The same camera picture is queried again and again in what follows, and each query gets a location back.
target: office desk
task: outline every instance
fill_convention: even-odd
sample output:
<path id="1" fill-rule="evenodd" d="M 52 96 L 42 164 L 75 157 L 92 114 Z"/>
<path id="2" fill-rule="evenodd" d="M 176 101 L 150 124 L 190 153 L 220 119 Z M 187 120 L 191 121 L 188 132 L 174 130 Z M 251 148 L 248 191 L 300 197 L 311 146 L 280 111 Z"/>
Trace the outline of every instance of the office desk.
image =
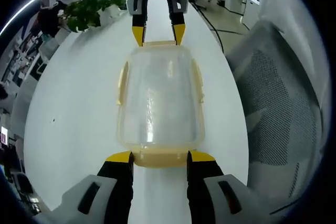
<path id="1" fill-rule="evenodd" d="M 220 47 L 196 10 L 185 14 L 183 46 L 203 76 L 205 140 L 199 151 L 213 155 L 223 173 L 244 184 L 248 142 L 243 107 Z M 149 0 L 145 41 L 173 39 L 166 0 Z M 116 139 L 118 80 L 137 47 L 125 15 L 105 28 L 70 34 L 46 67 L 34 93 L 25 131 L 27 175 L 46 205 L 96 174 L 113 153 L 126 151 Z M 190 223 L 186 168 L 134 166 L 129 223 Z"/>

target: green leaves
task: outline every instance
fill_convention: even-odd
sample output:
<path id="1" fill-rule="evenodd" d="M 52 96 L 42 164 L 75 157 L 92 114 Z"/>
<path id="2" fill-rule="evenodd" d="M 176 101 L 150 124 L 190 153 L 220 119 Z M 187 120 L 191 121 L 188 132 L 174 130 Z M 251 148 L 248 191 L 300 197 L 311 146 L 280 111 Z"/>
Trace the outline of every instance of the green leaves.
<path id="1" fill-rule="evenodd" d="M 125 9 L 126 0 L 80 0 L 70 3 L 65 10 L 69 29 L 77 33 L 89 26 L 101 26 L 98 11 L 104 11 L 111 5 Z"/>

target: office floor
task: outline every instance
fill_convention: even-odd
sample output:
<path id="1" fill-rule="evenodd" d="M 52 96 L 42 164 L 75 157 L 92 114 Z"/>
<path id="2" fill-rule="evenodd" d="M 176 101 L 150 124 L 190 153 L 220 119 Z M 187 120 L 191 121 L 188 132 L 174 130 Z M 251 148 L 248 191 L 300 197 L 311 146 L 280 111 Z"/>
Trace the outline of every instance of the office floor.
<path id="1" fill-rule="evenodd" d="M 210 2 L 207 0 L 197 0 L 197 4 L 206 7 L 206 10 L 202 9 L 202 12 L 218 31 L 223 44 L 224 54 L 229 53 L 248 33 L 246 26 L 240 22 L 242 15 L 231 13 L 227 9 L 220 7 L 217 5 L 217 0 L 211 0 Z M 218 40 L 216 33 L 214 31 L 212 33 Z"/>

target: plastic food container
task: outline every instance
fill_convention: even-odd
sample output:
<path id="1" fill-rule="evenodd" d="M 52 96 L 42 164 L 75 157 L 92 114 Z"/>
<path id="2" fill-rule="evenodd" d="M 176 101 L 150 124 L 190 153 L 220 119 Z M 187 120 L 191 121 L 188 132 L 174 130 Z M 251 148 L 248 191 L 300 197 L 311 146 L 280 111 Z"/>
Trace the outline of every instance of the plastic food container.
<path id="1" fill-rule="evenodd" d="M 182 46 L 146 43 L 119 80 L 117 138 L 145 167 L 186 164 L 204 139 L 202 77 Z"/>

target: white desk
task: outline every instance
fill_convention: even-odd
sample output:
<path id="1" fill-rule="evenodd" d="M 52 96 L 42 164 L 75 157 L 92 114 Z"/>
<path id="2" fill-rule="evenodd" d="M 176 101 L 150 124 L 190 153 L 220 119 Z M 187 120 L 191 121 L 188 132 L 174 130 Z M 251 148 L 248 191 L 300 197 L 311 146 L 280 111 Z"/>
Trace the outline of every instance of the white desk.
<path id="1" fill-rule="evenodd" d="M 166 0 L 149 0 L 146 41 L 173 39 Z M 198 149 L 213 155 L 225 174 L 244 184 L 248 142 L 243 107 L 234 77 L 216 39 L 189 6 L 183 45 L 203 75 L 205 140 Z M 46 67 L 30 104 L 25 131 L 27 175 L 46 205 L 104 160 L 125 151 L 117 142 L 118 80 L 137 47 L 131 17 L 109 27 L 70 34 Z M 129 223 L 190 223 L 186 168 L 134 166 Z"/>

